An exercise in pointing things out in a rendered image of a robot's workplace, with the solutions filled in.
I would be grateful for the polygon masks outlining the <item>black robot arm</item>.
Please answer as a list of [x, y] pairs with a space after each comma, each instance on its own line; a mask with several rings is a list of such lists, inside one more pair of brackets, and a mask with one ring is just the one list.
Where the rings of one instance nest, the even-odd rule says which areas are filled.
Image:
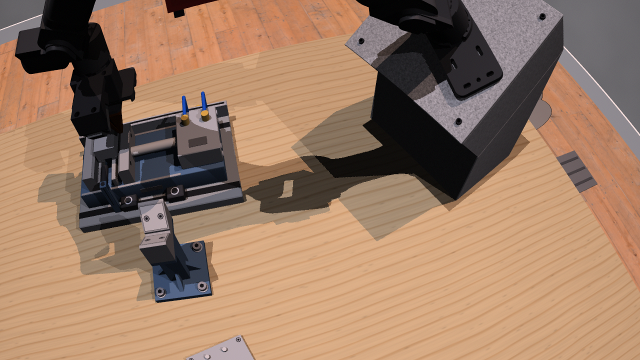
[[[372, 18], [411, 34], [426, 34], [461, 98], [503, 78], [498, 60], [462, 0], [356, 1], [369, 8]], [[103, 71], [95, 73], [110, 57], [99, 23], [89, 22], [95, 2], [45, 0], [40, 27], [20, 30], [14, 53], [29, 75], [73, 65], [70, 120], [78, 136], [91, 140], [107, 137], [111, 132], [108, 106], [122, 99], [123, 86], [114, 58]], [[478, 48], [483, 55], [479, 55]], [[80, 77], [76, 72], [94, 76]]]

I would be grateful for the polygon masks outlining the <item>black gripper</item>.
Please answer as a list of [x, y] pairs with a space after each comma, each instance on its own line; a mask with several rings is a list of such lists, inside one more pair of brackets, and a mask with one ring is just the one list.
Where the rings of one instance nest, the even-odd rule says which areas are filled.
[[[95, 74], [79, 74], [76, 71], [77, 76], [82, 78], [88, 78], [94, 75], [98, 75], [102, 72], [109, 64], [111, 63], [112, 57], [109, 56], [107, 62], [101, 67], [99, 71], [96, 71]], [[113, 129], [117, 133], [123, 133], [123, 123], [122, 123], [122, 101], [126, 100], [135, 100], [135, 87], [137, 86], [137, 72], [134, 67], [126, 68], [118, 70], [119, 76], [122, 80], [122, 97], [120, 100], [109, 102], [109, 121], [110, 121], [110, 129]]]

